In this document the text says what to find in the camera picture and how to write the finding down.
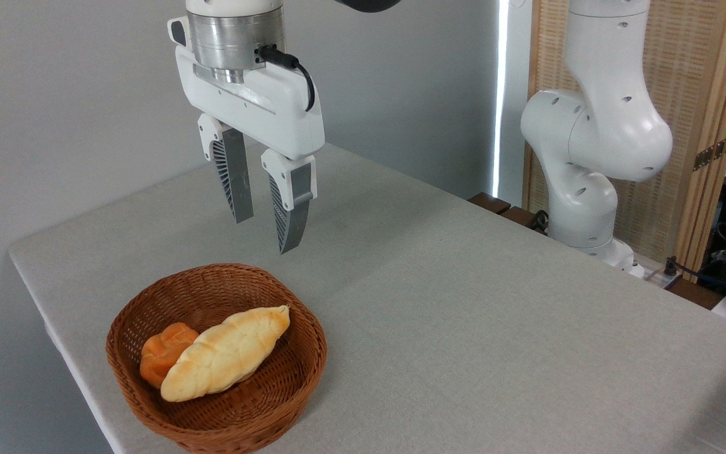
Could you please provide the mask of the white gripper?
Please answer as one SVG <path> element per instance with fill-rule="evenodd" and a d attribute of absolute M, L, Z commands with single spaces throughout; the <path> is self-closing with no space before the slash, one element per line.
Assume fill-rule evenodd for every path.
<path fill-rule="evenodd" d="M 189 40 L 188 26 L 186 17 L 168 22 L 185 97 L 204 112 L 198 119 L 204 156 L 216 166 L 234 221 L 242 223 L 253 217 L 242 133 L 270 148 L 262 153 L 262 166 L 268 173 L 279 251 L 284 255 L 300 244 L 310 201 L 318 195 L 315 158 L 309 155 L 325 145 L 320 99 L 314 96 L 308 111 L 304 74 L 277 64 L 248 70 L 242 83 L 215 78 L 196 61 L 190 46 L 181 44 Z"/>

